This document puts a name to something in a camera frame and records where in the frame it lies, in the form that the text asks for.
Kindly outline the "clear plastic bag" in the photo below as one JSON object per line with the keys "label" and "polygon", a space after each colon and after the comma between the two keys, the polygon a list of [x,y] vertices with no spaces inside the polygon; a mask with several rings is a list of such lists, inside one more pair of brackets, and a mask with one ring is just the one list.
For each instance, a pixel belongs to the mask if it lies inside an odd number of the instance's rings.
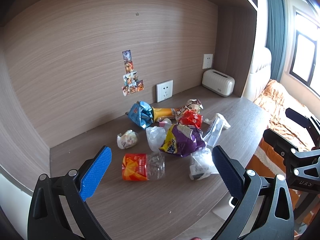
{"label": "clear plastic bag", "polygon": [[146,128],[146,137],[148,145],[152,152],[159,152],[159,148],[163,145],[166,138],[166,132],[163,127],[148,127]]}

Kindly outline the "blue snack bag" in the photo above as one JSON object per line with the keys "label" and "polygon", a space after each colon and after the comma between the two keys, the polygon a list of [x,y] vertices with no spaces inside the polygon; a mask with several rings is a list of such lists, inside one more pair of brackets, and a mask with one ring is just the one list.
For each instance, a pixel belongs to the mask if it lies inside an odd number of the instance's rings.
{"label": "blue snack bag", "polygon": [[153,109],[144,101],[137,101],[134,103],[131,109],[126,112],[126,115],[142,129],[148,128],[154,121]]}

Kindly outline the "white grey plastic wrapper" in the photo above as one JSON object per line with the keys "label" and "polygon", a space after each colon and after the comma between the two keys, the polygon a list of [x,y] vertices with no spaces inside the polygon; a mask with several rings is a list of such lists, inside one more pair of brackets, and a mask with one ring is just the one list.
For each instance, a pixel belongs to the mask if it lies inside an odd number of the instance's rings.
{"label": "white grey plastic wrapper", "polygon": [[212,152],[209,148],[203,148],[190,155],[189,177],[191,180],[202,180],[211,174],[218,174],[213,163]]}

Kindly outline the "clear plastic package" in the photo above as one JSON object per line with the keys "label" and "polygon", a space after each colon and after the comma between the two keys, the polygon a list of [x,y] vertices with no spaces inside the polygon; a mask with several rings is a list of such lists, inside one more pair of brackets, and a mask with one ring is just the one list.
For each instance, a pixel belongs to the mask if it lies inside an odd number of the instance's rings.
{"label": "clear plastic package", "polygon": [[207,148],[214,148],[218,138],[223,129],[223,122],[220,119],[216,119],[209,127],[206,135],[204,136],[204,141],[206,143]]}

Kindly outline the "crushed bottle orange label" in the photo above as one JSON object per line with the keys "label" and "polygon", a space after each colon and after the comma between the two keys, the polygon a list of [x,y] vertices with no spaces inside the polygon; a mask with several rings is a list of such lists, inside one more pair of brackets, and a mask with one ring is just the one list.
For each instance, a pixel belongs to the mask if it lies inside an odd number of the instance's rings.
{"label": "crushed bottle orange label", "polygon": [[165,177],[165,157],[161,153],[127,153],[121,166],[125,181],[160,180]]}

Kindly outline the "small white crumpled wrapper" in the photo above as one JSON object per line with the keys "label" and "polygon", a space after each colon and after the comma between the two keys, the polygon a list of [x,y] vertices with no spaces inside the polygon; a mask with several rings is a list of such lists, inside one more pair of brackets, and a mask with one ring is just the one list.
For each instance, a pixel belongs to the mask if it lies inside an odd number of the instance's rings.
{"label": "small white crumpled wrapper", "polygon": [[124,150],[131,148],[138,143],[138,134],[129,129],[124,134],[117,135],[117,145],[120,149]]}

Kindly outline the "purple snack bag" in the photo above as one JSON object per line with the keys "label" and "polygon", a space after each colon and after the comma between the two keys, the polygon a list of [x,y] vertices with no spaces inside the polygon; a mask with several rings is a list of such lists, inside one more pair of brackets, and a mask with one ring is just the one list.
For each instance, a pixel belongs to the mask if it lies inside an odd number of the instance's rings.
{"label": "purple snack bag", "polygon": [[159,150],[164,153],[186,157],[205,148],[202,131],[194,126],[173,124],[167,131]]}

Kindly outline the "red snack wrapper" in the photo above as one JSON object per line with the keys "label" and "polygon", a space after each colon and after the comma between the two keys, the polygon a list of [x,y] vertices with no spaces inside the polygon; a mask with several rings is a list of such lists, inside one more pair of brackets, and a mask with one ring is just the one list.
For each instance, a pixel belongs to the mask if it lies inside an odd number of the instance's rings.
{"label": "red snack wrapper", "polygon": [[203,116],[191,110],[185,111],[178,119],[178,123],[186,126],[201,128]]}

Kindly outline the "teal curtain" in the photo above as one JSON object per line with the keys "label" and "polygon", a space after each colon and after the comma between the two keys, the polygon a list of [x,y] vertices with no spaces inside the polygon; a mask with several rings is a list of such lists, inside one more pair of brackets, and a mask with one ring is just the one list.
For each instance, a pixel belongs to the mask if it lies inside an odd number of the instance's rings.
{"label": "teal curtain", "polygon": [[284,70],[287,44],[285,0],[267,0],[268,29],[266,47],[272,55],[271,79],[280,82]]}

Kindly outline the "white tissue box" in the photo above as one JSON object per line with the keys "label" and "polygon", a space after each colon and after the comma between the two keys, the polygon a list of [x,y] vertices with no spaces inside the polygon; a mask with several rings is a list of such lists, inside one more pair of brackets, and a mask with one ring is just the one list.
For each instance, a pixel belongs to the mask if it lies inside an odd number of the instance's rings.
{"label": "white tissue box", "polygon": [[204,72],[202,85],[220,96],[228,97],[233,92],[235,80],[229,75],[210,69]]}

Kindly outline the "brown white snack wrapper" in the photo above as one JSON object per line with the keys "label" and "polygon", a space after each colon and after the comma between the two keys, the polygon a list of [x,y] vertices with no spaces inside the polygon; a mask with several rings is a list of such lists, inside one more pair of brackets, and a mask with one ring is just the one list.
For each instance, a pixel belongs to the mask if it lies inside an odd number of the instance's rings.
{"label": "brown white snack wrapper", "polygon": [[185,105],[180,108],[177,108],[175,111],[176,121],[184,115],[186,111],[192,111],[193,113],[199,114],[200,110],[203,109],[202,103],[197,99],[189,99]]}

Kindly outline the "yellow orange can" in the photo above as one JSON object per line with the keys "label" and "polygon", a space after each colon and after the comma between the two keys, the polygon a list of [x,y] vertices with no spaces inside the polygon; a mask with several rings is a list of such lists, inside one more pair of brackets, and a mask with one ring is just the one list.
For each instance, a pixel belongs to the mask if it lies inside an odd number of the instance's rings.
{"label": "yellow orange can", "polygon": [[176,108],[152,108],[153,122],[160,122],[164,119],[175,119]]}

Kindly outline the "white wall socket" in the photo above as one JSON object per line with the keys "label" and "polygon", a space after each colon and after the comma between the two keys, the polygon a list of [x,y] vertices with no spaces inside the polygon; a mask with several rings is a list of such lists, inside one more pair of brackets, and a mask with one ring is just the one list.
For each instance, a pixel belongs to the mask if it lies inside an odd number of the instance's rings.
{"label": "white wall socket", "polygon": [[161,102],[172,97],[173,80],[165,81],[156,85],[157,102]]}
{"label": "white wall socket", "polygon": [[213,54],[204,54],[202,61],[202,69],[212,68],[213,64]]}

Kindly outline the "lower white wall socket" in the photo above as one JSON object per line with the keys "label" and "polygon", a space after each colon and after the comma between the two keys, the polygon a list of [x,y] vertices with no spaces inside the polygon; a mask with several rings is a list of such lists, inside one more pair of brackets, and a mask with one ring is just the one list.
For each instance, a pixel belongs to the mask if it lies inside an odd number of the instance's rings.
{"label": "lower white wall socket", "polygon": [[172,97],[173,80],[165,81],[156,85],[157,102],[161,102]]}

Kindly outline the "colourful wall stickers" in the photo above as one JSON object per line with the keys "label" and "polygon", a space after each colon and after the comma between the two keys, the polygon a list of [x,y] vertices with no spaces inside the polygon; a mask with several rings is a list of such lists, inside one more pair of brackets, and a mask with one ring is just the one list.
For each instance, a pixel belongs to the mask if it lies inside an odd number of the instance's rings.
{"label": "colourful wall stickers", "polygon": [[133,66],[131,50],[122,52],[125,72],[123,75],[124,86],[121,88],[124,96],[144,90],[144,82],[139,79],[138,73]]}

